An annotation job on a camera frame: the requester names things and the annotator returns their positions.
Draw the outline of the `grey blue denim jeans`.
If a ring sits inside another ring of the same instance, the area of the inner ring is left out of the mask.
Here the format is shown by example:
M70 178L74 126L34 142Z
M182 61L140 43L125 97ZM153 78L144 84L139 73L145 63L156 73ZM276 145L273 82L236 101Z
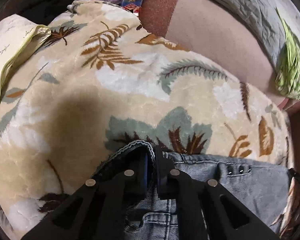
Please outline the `grey blue denim jeans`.
M102 239L278 239L286 168L137 140L94 174Z

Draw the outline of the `beige leaf pattern fleece blanket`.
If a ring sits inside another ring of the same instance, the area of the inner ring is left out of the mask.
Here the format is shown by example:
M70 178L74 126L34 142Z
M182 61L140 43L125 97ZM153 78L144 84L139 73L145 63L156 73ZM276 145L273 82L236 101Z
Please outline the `beige leaf pattern fleece blanket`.
M0 235L21 239L115 152L293 166L285 113L203 55L121 7L75 1L11 71L0 98Z

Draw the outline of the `green patterned cloth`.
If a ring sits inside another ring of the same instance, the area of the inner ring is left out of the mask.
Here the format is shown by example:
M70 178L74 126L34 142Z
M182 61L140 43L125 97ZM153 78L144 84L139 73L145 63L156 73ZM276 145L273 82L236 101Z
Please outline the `green patterned cloth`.
M284 32L285 43L277 63L275 86L287 98L300 100L300 41L284 18L279 17Z

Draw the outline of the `pink brown bed sheet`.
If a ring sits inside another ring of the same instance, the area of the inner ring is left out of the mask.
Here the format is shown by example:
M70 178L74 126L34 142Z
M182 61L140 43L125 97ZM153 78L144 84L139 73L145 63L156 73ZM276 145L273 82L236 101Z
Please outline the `pink brown bed sheet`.
M157 36L210 58L279 108L288 100L275 89L275 73L254 35L211 0L144 0L140 20Z

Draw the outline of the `cream pillow with yellow trim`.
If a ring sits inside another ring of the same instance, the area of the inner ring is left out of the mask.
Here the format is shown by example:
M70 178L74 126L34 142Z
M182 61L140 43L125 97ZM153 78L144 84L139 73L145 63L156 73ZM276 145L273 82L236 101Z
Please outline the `cream pillow with yellow trim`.
M49 27L17 14L0 21L0 98L11 71L29 59L50 35Z

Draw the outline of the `black cloth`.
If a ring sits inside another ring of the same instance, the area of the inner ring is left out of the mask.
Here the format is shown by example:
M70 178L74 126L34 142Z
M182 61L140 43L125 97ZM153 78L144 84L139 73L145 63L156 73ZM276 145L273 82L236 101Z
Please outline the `black cloth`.
M49 25L58 15L67 11L75 0L25 0L16 14L35 24Z

